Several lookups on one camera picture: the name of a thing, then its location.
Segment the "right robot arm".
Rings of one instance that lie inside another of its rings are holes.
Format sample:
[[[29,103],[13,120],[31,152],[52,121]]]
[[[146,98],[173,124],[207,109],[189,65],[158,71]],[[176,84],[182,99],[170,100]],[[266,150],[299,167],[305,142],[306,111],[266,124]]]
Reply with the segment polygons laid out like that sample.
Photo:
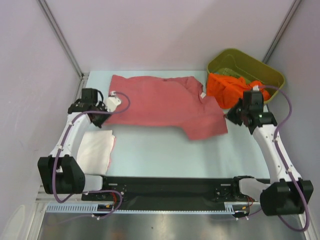
[[[281,125],[271,112],[264,111],[263,94],[259,90],[245,91],[226,118],[248,128],[260,147],[270,178],[266,184],[254,177],[239,177],[230,188],[231,196],[237,201],[247,196],[259,201],[266,216],[309,216],[313,184],[304,180],[293,166],[280,137]]]

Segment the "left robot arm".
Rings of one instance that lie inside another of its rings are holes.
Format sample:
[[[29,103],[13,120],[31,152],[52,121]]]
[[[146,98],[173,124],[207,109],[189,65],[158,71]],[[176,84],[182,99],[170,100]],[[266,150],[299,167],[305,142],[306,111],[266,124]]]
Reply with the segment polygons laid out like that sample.
[[[77,163],[78,150],[88,127],[101,128],[111,115],[103,94],[94,88],[81,90],[81,97],[68,108],[64,130],[49,156],[40,157],[38,171],[45,193],[81,194],[91,192],[100,200],[110,196],[111,188],[100,175],[84,173]]]

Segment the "pink t shirt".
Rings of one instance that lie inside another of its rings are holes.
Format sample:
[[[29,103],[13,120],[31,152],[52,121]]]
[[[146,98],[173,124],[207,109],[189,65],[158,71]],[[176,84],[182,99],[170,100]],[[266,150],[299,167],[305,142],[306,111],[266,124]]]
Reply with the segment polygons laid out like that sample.
[[[107,125],[178,127],[190,140],[228,133],[224,112],[193,76],[161,78],[113,75],[109,91],[121,92],[117,114]]]

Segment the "orange t shirt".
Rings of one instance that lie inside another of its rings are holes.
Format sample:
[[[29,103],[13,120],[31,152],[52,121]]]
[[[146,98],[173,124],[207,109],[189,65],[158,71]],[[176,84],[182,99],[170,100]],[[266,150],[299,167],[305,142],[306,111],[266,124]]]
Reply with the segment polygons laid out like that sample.
[[[244,77],[233,77],[228,75],[221,75],[217,73],[210,73],[207,77],[206,95],[214,97],[222,109],[230,109],[239,99],[243,98],[244,92],[258,87],[262,92],[264,101],[271,98],[269,92],[263,88],[263,84],[254,80],[251,83],[246,83]]]

